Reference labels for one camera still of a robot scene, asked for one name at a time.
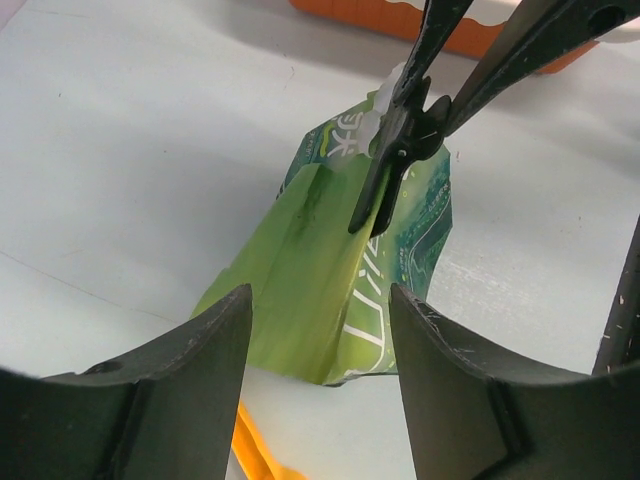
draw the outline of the orange object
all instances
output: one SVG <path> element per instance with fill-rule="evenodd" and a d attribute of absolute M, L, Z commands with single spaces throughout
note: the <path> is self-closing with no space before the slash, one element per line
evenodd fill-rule
<path fill-rule="evenodd" d="M 422 11 L 407 3 L 390 3 L 386 0 L 290 0 L 299 10 L 332 18 L 343 23 L 357 25 L 394 37 L 415 41 L 420 32 Z M 472 58 L 482 57 L 502 30 L 504 24 L 485 26 L 464 18 L 454 30 L 444 49 Z M 559 58 L 541 70 L 556 73 L 587 53 L 598 42 Z"/>
<path fill-rule="evenodd" d="M 238 405 L 231 448 L 247 480 L 307 480 L 276 461 L 242 402 Z"/>

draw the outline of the snack bag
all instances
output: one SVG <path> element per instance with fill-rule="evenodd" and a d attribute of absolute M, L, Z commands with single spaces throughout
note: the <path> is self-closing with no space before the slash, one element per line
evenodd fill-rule
<path fill-rule="evenodd" d="M 452 227 L 449 153 L 443 147 L 406 172 L 387 231 L 347 231 L 375 152 L 399 65 L 362 103 L 304 137 L 271 210 L 193 315 L 237 285 L 253 288 L 247 362 L 325 385 L 393 374 L 392 283 L 426 298 Z"/>

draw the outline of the white table surface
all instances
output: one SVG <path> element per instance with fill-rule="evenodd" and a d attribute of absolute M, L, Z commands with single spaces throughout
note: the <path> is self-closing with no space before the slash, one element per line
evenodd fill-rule
<path fill-rule="evenodd" d="M 0 364 L 82 371 L 185 321 L 304 133 L 409 48 L 287 0 L 28 1 L 0 32 Z M 434 96 L 472 67 L 441 55 Z M 640 213 L 639 79 L 639 45 L 601 46 L 448 140 L 434 306 L 590 370 Z M 395 377 L 329 389 L 249 369 L 242 395 L 312 480 L 415 478 Z"/>

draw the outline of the orange box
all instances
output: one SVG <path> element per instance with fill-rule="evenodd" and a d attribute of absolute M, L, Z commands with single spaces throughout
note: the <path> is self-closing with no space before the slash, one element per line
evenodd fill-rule
<path fill-rule="evenodd" d="M 422 10 L 416 8 L 415 1 L 410 3 L 399 0 L 289 0 L 299 10 L 338 20 L 343 23 L 357 25 L 411 42 L 415 41 L 420 32 Z M 497 16 L 508 18 L 518 0 L 485 0 L 485 4 L 498 11 Z M 454 30 L 444 49 L 472 58 L 482 57 L 489 46 L 502 30 L 504 21 L 485 25 L 473 18 L 465 17 Z M 640 38 L 638 21 L 630 22 L 619 27 L 622 32 L 612 32 L 617 35 L 614 42 L 633 41 Z M 541 70 L 542 73 L 556 73 L 578 59 L 598 44 L 593 41 L 577 50 L 559 58 Z"/>

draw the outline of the black tongs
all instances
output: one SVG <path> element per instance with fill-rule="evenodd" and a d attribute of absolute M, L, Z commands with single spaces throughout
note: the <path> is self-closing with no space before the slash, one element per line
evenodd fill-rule
<path fill-rule="evenodd" d="M 472 2 L 426 0 L 420 35 L 382 119 L 350 233 L 366 223 L 387 175 L 372 237 L 389 226 L 402 176 L 412 163 L 432 157 L 445 137 L 509 86 L 640 15 L 640 0 L 522 0 L 455 99 L 440 97 L 425 112 L 427 69 Z"/>

